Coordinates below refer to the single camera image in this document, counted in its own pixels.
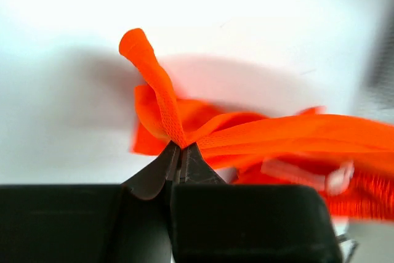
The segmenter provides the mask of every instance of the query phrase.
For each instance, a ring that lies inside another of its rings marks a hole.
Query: orange fabric strap
[[[135,152],[157,155],[170,140],[182,148],[197,142],[213,168],[248,168],[265,157],[306,153],[332,163],[351,159],[356,170],[367,174],[387,178],[394,175],[391,125],[352,116],[316,114],[314,109],[282,118],[253,112],[226,113],[200,100],[178,98],[141,29],[123,36],[119,52],[147,82],[135,89],[135,110],[140,120]]]

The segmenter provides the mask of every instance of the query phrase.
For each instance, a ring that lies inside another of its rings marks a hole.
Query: orange cloth
[[[135,88],[140,123],[134,152],[158,155],[170,140],[182,148],[196,142],[212,168],[238,168],[236,184],[288,183],[260,172],[264,158],[284,158],[318,174],[353,160],[355,174],[348,190],[337,196],[321,192],[331,214],[394,221],[393,126],[316,114],[313,108],[282,118],[225,113],[206,102],[178,98],[141,29],[123,36],[119,52],[147,82]]]

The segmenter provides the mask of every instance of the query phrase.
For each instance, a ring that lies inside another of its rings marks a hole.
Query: orange garment
[[[331,214],[394,221],[394,127],[342,115],[268,118],[253,112],[225,113],[200,100],[175,95],[141,29],[128,31],[119,52],[141,72],[147,85],[135,88],[139,128],[133,151],[158,155],[173,140],[181,148],[196,142],[214,169],[236,167],[236,184],[286,184],[260,172],[265,158],[284,158],[324,174],[353,160],[348,190],[325,198]]]

